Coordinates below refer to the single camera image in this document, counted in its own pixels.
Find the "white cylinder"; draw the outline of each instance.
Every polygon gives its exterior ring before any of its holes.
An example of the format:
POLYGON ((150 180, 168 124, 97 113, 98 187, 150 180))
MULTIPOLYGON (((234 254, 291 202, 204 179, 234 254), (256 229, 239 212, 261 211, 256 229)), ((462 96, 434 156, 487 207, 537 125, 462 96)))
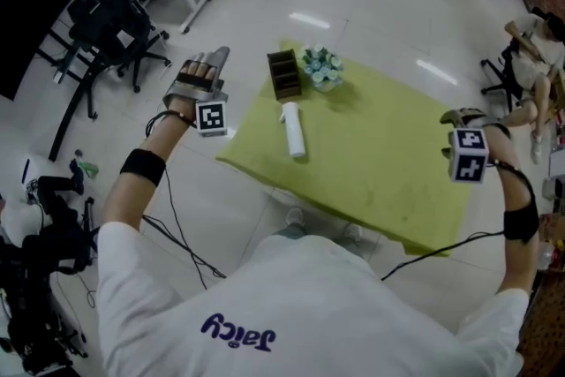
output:
POLYGON ((306 155, 302 127, 298 117, 298 105, 295 102, 287 102, 282 105, 281 120, 286 123, 286 138, 289 142, 289 153, 292 157, 306 155))

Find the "office chair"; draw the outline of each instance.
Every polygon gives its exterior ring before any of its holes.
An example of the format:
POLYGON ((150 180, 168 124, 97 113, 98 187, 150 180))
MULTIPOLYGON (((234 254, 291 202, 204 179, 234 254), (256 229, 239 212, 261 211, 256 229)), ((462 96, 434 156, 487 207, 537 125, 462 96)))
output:
MULTIPOLYGON (((534 7, 531 12, 536 16, 540 16, 543 20, 546 19, 546 14, 538 7, 534 7)), ((509 46, 502 51, 502 58, 498 59, 499 63, 503 67, 502 70, 494 66, 493 62, 491 62, 488 58, 480 61, 481 67, 484 68, 486 65, 488 65, 494 71, 494 74, 496 74, 501 80, 500 84, 494 85, 489 88, 483 88, 482 90, 480 90, 480 93, 487 94, 496 90, 504 90, 504 92, 506 93, 506 102, 508 104, 508 113, 511 112, 514 108, 512 96, 520 101, 520 99, 522 99, 522 93, 524 91, 524 89, 516 81, 516 77, 514 76, 514 71, 512 69, 512 53, 518 52, 519 49, 520 44, 518 43, 518 41, 516 39, 512 39, 509 46)))
POLYGON ((171 63, 167 57, 148 51, 161 37, 169 39, 169 34, 163 31, 149 39, 155 27, 138 0, 75 0, 69 14, 74 22, 69 35, 83 50, 94 48, 95 60, 104 67, 118 66, 118 76, 123 77, 124 69, 133 63, 135 93, 140 91, 138 76, 142 58, 162 60, 165 66, 171 63), (133 38, 127 47, 118 38, 121 32, 133 38))

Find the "white floor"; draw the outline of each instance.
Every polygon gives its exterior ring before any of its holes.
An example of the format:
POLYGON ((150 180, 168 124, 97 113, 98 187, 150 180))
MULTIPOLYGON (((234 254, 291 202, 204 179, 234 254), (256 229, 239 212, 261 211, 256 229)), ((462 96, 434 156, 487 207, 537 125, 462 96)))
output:
MULTIPOLYGON (((312 213, 309 223, 325 234, 339 234, 345 225, 214 159, 237 130, 266 78, 266 54, 277 51, 281 38, 320 42, 449 107, 473 106, 501 115, 500 98, 486 99, 479 92, 481 87, 497 81, 493 75, 487 77, 478 62, 500 54, 509 42, 502 29, 504 24, 525 13, 525 8, 521 0, 214 0, 187 35, 177 32, 177 24, 186 15, 182 0, 159 0, 150 13, 171 33, 168 52, 173 67, 166 72, 159 64, 147 67, 140 94, 132 93, 128 78, 119 82, 101 80, 95 89, 100 117, 92 124, 84 119, 84 112, 79 114, 61 160, 80 147, 86 151, 87 160, 100 165, 101 174, 92 184, 100 208, 124 158, 143 140, 145 123, 159 109, 162 94, 184 59, 197 50, 230 46, 230 59, 222 74, 230 94, 230 136, 201 139, 189 132, 169 163, 177 213, 189 244, 229 275, 262 238, 283 226, 290 206, 304 206, 312 213), (309 15, 324 27, 290 19, 293 12, 309 15), (426 71, 416 65, 417 60, 436 66, 452 81, 426 71)), ((546 163, 537 167, 531 163, 528 134, 527 127, 515 130, 515 143, 524 171, 540 188, 546 163)), ((150 214, 176 230, 168 197, 162 184, 150 214)), ((549 209, 543 201, 540 205, 542 211, 549 209)), ((485 183, 473 188, 461 237, 479 230, 500 230, 502 212, 501 187, 491 170, 485 183)), ((144 234, 155 243, 155 262, 162 268, 163 277, 186 297, 200 293, 203 288, 189 256, 149 227, 144 234)), ((365 237, 363 252, 378 275, 406 260, 399 244, 373 231, 366 230, 365 237)), ((503 271, 503 240, 489 238, 455 251, 451 258, 424 260, 402 269, 386 285, 406 303, 455 330, 465 314, 494 294, 503 271)), ((215 283, 209 272, 205 278, 207 283, 215 283)), ((94 269, 88 269, 85 279, 95 286, 94 269)), ((76 278, 62 276, 61 282, 83 319, 94 354, 88 366, 80 366, 87 375, 97 368, 95 313, 88 307, 86 292, 76 278)))

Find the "green tablecloth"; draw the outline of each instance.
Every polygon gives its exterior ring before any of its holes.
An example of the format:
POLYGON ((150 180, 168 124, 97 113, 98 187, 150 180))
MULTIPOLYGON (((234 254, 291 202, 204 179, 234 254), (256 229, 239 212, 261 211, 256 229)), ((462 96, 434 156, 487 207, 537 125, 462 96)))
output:
MULTIPOLYGON (((301 44, 282 41, 281 49, 301 44)), ((343 61, 345 83, 322 94, 303 79, 306 157, 289 156, 270 78, 236 136, 217 156, 260 182, 423 254, 457 240, 471 187, 450 182, 441 148, 448 108, 362 64, 343 61)))

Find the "black armband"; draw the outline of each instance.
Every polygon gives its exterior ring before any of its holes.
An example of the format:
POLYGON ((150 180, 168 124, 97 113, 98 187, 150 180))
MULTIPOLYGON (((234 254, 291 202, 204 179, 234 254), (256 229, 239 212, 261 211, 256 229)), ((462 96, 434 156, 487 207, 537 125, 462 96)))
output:
POLYGON ((504 237, 507 240, 522 240, 527 244, 538 232, 538 228, 539 216, 535 199, 531 199, 530 204, 522 209, 504 213, 504 237))
POLYGON ((530 181, 522 171, 505 162, 494 161, 493 165, 514 173, 524 183, 530 193, 531 200, 528 206, 522 207, 522 209, 517 211, 504 213, 504 237, 507 240, 521 240, 527 244, 539 229, 538 206, 536 205, 536 196, 533 193, 530 181))
POLYGON ((120 170, 122 173, 133 173, 149 179, 155 187, 161 182, 162 174, 165 171, 165 161, 158 155, 145 149, 134 149, 120 170))

